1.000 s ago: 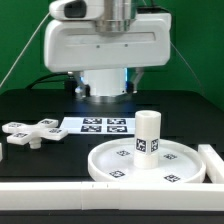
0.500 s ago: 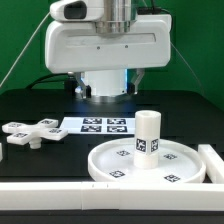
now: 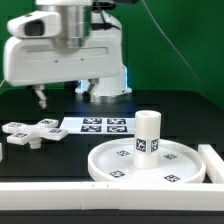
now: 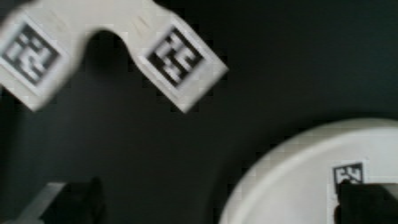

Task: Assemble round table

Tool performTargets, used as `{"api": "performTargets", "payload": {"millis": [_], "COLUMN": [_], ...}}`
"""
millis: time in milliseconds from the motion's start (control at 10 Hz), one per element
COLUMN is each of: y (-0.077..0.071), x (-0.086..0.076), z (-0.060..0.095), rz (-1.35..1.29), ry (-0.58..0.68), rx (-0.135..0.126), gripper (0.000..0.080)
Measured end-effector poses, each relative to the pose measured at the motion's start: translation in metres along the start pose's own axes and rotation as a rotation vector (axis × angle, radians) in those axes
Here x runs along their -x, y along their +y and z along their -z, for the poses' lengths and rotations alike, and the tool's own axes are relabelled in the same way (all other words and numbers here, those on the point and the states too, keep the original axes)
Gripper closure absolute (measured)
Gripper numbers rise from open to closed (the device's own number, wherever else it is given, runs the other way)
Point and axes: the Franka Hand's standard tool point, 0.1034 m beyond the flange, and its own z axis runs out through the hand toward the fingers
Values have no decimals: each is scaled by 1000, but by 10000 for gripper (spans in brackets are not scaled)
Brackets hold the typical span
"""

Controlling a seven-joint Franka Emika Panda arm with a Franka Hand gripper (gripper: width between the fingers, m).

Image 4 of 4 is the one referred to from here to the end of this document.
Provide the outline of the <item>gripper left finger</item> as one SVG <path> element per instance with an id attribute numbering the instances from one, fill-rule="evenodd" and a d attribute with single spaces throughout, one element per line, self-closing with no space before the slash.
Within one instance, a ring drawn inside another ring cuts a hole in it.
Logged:
<path id="1" fill-rule="evenodd" d="M 107 205 L 103 184 L 50 182 L 16 218 L 16 224 L 105 224 Z"/>

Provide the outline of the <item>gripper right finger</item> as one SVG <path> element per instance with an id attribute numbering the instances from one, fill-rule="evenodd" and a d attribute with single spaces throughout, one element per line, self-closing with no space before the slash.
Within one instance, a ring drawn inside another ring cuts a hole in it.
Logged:
<path id="1" fill-rule="evenodd" d="M 334 224 L 398 224 L 398 184 L 338 185 Z"/>

